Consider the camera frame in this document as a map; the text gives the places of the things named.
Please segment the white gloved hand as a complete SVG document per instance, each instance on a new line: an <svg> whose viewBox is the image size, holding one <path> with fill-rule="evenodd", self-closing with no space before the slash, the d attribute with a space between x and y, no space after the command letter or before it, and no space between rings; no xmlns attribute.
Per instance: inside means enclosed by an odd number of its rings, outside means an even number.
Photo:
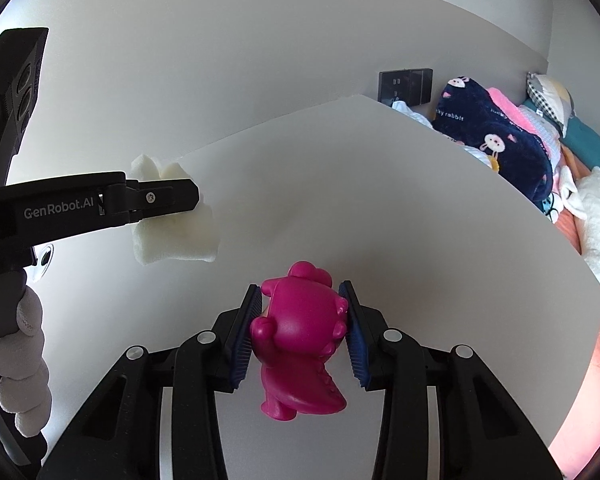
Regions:
<svg viewBox="0 0 600 480"><path fill-rule="evenodd" d="M52 410L42 321L41 300L26 286L16 307L17 331L0 338L0 407L15 416L15 427L25 438L41 432Z"/></svg>

